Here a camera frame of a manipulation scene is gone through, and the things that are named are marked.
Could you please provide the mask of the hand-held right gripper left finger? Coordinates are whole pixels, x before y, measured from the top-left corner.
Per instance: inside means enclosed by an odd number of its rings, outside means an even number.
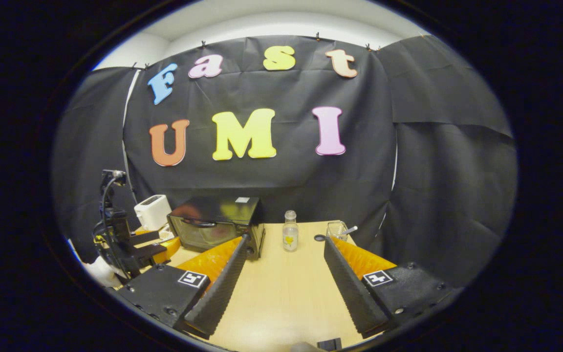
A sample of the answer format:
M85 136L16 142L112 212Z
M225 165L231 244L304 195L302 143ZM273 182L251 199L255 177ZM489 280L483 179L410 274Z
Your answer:
M243 269L251 237L243 235L172 267L158 264L116 294L166 326L209 339Z

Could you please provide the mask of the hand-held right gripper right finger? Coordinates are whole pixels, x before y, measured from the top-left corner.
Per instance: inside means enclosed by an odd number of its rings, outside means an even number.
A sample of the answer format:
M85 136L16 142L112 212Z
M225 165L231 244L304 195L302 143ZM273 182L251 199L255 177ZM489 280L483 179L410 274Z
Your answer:
M325 239L324 259L364 338L411 325L463 291L418 263L395 265L338 238Z

